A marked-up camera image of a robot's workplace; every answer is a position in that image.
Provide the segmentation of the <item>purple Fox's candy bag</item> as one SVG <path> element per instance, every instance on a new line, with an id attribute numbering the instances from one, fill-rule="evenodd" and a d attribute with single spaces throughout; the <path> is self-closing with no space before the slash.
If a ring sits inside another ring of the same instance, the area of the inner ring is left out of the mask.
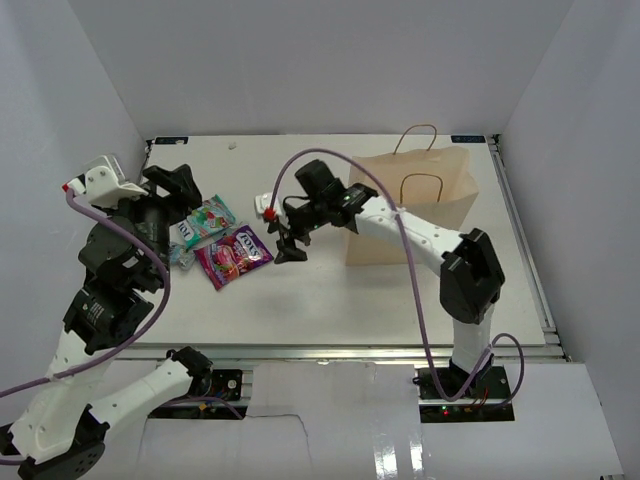
<path id="1" fill-rule="evenodd" d="M 196 249 L 195 256 L 216 291 L 274 260 L 249 225 Z"/>

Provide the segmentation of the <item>green Fox's candy bag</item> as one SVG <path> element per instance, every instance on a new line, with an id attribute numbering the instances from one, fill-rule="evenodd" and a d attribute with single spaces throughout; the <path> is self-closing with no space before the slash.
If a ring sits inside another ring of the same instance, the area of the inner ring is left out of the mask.
<path id="1" fill-rule="evenodd" d="M 236 217 L 219 195 L 204 200 L 177 224 L 185 246 L 194 248 L 204 240 L 224 232 L 236 224 Z"/>

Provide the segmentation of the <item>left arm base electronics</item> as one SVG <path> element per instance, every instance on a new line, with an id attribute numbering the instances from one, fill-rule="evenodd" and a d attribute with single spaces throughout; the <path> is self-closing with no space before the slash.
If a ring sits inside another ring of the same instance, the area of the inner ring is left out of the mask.
<path id="1" fill-rule="evenodd" d="M 163 420 L 242 420 L 247 406 L 243 400 L 244 372 L 241 369 L 214 369 L 207 383 L 178 400 L 153 410 L 149 419 Z"/>

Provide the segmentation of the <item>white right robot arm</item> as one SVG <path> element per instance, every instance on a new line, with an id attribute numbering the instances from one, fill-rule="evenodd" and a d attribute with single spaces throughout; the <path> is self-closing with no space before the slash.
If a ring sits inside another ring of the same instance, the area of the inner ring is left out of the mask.
<path id="1" fill-rule="evenodd" d="M 305 193 L 301 205 L 271 201 L 277 262 L 306 260 L 303 249 L 311 233 L 325 225 L 403 248 L 409 264 L 422 263 L 440 279 L 439 301 L 454 327 L 453 390 L 466 399 L 484 391 L 491 317 L 505 283 L 489 236 L 480 229 L 461 233 L 432 224 L 393 204 L 380 188 L 345 186 L 321 160 L 301 167 L 295 178 Z"/>

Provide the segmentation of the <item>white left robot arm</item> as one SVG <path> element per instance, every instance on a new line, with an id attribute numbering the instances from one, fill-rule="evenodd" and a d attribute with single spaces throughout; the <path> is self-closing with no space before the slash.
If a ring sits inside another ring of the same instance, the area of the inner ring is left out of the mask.
<path id="1" fill-rule="evenodd" d="M 1 429 L 1 461 L 23 479 L 78 479 L 132 422 L 160 407 L 214 401 L 211 361 L 192 347 L 169 351 L 114 394 L 95 395 L 111 362 L 162 314 L 148 295 L 171 288 L 169 230 L 202 203 L 187 165 L 149 167 L 143 177 L 129 182 L 103 157 L 63 187 L 69 205 L 86 199 L 78 212 L 95 224 L 78 256 L 86 276 L 47 374 L 32 382 L 24 413 Z"/>

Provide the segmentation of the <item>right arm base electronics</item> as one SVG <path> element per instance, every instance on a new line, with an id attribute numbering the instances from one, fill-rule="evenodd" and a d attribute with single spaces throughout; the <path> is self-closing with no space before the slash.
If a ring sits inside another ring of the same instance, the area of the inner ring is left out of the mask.
<path id="1" fill-rule="evenodd" d="M 511 404 L 498 407 L 511 394 L 503 367 L 492 367 L 455 402 L 442 399 L 427 368 L 416 370 L 413 384 L 419 394 L 419 415 L 422 424 L 513 422 L 515 413 Z"/>

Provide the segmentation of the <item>brown paper bag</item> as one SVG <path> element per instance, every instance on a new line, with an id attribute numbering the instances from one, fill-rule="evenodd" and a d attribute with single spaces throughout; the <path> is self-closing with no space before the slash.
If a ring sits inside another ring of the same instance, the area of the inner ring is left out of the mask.
<path id="1" fill-rule="evenodd" d="M 405 136 L 418 127 L 433 129 L 429 146 L 400 152 Z M 457 146 L 434 148 L 437 136 L 433 124 L 415 124 L 405 130 L 392 153 L 353 159 L 381 181 L 397 206 L 436 226 L 461 231 L 479 194 L 478 185 L 469 171 L 470 152 Z M 406 262 L 402 246 L 352 232 L 346 236 L 346 266 Z"/>

